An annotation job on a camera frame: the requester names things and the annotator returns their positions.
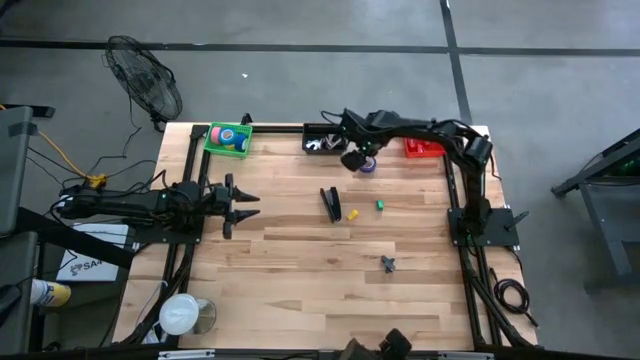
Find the clear jar with white lid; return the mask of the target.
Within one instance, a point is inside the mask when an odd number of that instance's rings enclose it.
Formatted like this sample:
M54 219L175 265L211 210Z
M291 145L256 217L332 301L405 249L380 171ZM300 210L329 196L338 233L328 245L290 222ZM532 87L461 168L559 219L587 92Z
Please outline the clear jar with white lid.
M187 293L171 296L159 313L162 330L173 336L204 334L213 328L216 320L217 309L213 302Z

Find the black plastic basket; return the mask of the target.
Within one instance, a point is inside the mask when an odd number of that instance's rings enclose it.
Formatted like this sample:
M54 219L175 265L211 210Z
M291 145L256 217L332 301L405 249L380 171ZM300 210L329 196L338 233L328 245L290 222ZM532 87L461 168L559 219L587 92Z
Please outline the black plastic basket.
M346 149L347 143L339 130L339 126L334 124L305 123L302 132L302 150L308 155L340 155ZM333 150L327 150L323 144L323 139L329 134L337 134L342 138L342 143ZM316 151L308 150L306 144L313 140L321 140L322 148Z

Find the green plastic basket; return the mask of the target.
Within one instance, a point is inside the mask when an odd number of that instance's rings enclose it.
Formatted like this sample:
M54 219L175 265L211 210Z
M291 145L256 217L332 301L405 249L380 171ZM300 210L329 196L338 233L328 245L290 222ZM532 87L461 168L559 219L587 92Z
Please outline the green plastic basket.
M215 145L210 141L210 131L211 128L214 126L218 126L221 128L232 128L235 130L236 134L242 133L242 134L246 134L249 137L248 140L248 147L246 149L245 152L238 152L238 151L231 151L231 150L227 150L225 148L224 145ZM252 132L253 132L253 128L251 126L248 125L241 125L241 124L231 124L231 123L220 123L220 122L212 122L209 126L209 129L206 133L206 137L205 137L205 145L204 148L209 151L212 154L217 154L217 155L222 155L222 156L230 156L230 157L236 157L236 158L246 158L248 153L249 153L249 148L250 148L250 144L251 144L251 138L252 138Z

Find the black aluminium table frame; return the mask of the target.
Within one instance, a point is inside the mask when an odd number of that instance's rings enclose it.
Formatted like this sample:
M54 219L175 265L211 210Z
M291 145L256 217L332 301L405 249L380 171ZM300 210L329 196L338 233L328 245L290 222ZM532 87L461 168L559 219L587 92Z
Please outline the black aluminium table frame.
M470 307L448 210L464 202L460 170L441 158L410 159L400 140L370 174L302 150L298 124L258 124L244 159L206 156L190 123L171 125L158 166L179 181L186 166L260 198L260 213L231 239L205 222L188 292L212 301L213 328L181 338L183 348L341 349L352 338L373 347L393 328L417 350L469 350L500 338L483 305ZM331 223L320 189L336 187L342 218ZM378 211L376 201L384 201ZM347 220L356 209L357 218ZM395 259L386 273L381 256Z

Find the red plastic basket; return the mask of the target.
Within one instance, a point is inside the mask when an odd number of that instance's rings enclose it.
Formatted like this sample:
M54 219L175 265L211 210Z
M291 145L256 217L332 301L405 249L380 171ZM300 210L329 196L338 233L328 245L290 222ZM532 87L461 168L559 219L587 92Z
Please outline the red plastic basket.
M429 149L421 152L420 145L428 145ZM436 158L446 154L439 143L407 137L404 138L404 151L407 158Z

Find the large black stapler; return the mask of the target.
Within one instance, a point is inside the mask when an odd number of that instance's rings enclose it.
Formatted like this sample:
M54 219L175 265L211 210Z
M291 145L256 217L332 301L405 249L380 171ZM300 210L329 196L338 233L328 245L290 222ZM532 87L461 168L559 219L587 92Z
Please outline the large black stapler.
M320 196L327 211L330 222L339 222L342 218L342 209L337 188L330 187L328 190L321 188Z

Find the grey metal table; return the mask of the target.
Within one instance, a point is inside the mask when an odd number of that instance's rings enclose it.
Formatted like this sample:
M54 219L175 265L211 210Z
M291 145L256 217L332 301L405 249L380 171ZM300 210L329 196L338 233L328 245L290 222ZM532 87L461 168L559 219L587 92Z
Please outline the grey metal table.
M557 198L581 193L611 260L613 274L588 282L587 292L640 285L628 250L640 249L640 128L605 148L575 175L551 188Z

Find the grey equipment case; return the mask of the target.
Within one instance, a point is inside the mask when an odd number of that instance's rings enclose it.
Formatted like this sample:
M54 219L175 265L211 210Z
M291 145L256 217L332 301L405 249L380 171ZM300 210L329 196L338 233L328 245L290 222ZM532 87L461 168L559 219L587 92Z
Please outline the grey equipment case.
M51 221L20 206L29 139L38 134L31 107L0 110L0 238L42 231Z
M37 242L34 232L0 239L0 356L28 349Z

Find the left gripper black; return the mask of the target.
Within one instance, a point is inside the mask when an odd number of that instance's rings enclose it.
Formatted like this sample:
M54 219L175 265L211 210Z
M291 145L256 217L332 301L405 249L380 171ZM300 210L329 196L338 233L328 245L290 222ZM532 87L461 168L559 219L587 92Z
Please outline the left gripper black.
M205 189L207 190L204 196L205 214L224 218L222 228L224 239L232 238L232 227L235 224L260 213L260 210L233 209L233 200L236 202L258 202L260 198L235 188L232 173L225 175L223 183L207 184Z

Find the yellow and white spray can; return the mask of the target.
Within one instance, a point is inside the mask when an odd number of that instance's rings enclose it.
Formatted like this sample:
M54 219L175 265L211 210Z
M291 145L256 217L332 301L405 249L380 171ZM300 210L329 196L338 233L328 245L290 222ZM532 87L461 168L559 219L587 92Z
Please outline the yellow and white spray can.
M44 307L60 307L71 297L71 288L57 282L33 279L31 282L30 304Z

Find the black floor fan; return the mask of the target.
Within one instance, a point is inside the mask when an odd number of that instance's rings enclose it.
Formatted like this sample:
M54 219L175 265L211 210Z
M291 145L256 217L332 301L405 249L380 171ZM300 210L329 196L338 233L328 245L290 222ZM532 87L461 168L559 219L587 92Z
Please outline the black floor fan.
M166 124L183 110L174 72L126 35L108 38L105 59L129 98L149 114L154 129L163 133Z

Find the black diagonal support bar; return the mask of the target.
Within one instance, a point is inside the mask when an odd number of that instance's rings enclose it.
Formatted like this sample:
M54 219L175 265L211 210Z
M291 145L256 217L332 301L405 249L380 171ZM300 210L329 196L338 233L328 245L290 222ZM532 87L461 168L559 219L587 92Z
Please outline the black diagonal support bar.
M90 234L77 231L23 207L19 207L17 211L15 232L35 232L42 242L53 244L123 269L129 269L134 258L134 253L130 250L118 248Z

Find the silver metal bracket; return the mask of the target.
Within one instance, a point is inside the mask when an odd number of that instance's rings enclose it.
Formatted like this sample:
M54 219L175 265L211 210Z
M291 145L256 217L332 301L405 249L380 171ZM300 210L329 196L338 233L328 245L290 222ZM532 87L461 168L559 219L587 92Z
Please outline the silver metal bracket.
M491 353L448 351L439 352L437 360L495 360Z
M163 351L157 360L214 360L215 351L207 349Z

